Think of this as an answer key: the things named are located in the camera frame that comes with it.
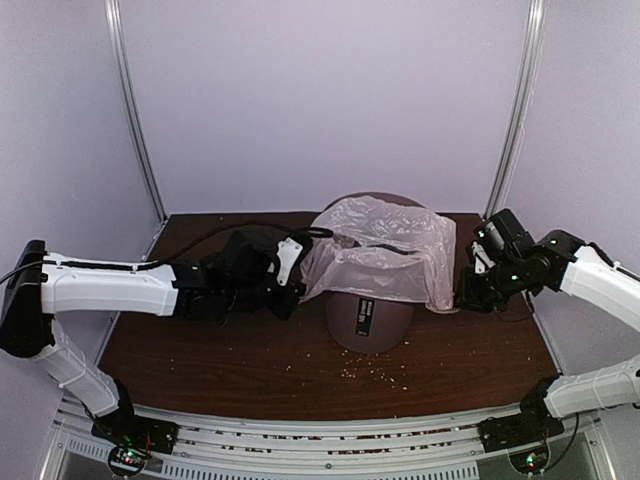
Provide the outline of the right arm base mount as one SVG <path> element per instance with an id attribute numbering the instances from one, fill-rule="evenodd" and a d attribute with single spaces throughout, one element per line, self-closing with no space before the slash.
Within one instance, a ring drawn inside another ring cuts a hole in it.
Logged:
<path id="1" fill-rule="evenodd" d="M 565 428 L 559 419 L 519 413 L 488 418 L 479 423 L 478 430 L 486 453 L 506 453 L 516 472 L 533 476 L 551 466 L 549 441 Z"/>

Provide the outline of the mauve plastic trash bin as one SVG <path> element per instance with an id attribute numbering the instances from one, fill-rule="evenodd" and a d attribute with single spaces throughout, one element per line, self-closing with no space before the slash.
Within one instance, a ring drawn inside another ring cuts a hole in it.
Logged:
<path id="1" fill-rule="evenodd" d="M 416 305 L 329 291 L 325 318 L 333 340 L 367 355 L 387 352 L 405 337 Z"/>

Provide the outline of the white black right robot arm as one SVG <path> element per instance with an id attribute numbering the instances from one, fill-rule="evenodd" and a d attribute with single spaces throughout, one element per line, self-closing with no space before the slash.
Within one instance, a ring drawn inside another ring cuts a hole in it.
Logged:
<path id="1" fill-rule="evenodd" d="M 470 266 L 463 269 L 454 294 L 462 310 L 503 311 L 520 293 L 545 289 L 584 300 L 627 326 L 639 327 L 639 277 L 623 268 L 594 242 L 564 230 L 536 241 L 514 213 L 502 209 L 474 231 Z M 578 375 L 540 381 L 522 401 L 512 430 L 519 440 L 535 440 L 551 418 L 639 401 L 639 358 Z"/>

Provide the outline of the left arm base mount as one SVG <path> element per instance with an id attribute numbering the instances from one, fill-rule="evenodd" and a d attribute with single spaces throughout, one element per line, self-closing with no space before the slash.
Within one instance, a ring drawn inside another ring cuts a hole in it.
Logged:
<path id="1" fill-rule="evenodd" d="M 91 434 L 113 445 L 106 463 L 120 478 L 140 474 L 154 453 L 171 454 L 179 431 L 174 422 L 139 415 L 128 418 L 91 416 L 91 420 Z"/>

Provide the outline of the pink translucent plastic bag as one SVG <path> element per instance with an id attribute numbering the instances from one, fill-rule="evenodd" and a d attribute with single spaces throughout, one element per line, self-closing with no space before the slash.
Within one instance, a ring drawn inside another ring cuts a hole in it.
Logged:
<path id="1" fill-rule="evenodd" d="M 454 310 L 456 223 L 422 206 L 344 198 L 311 223 L 333 235 L 300 265 L 303 301 L 326 291 Z"/>

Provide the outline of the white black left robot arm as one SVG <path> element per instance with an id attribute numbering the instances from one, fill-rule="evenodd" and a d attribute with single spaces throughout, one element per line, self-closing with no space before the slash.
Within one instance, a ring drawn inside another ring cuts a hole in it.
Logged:
<path id="1" fill-rule="evenodd" d="M 38 363 L 79 399 L 91 417 L 123 444 L 144 433 L 125 387 L 90 363 L 62 327 L 59 313 L 137 312 L 224 322 L 235 312 L 267 310 L 287 320 L 304 295 L 294 271 L 312 246 L 302 231 L 275 241 L 242 228 L 221 251 L 196 262 L 178 254 L 146 263 L 75 259 L 33 240 L 2 278 L 1 349 Z"/>

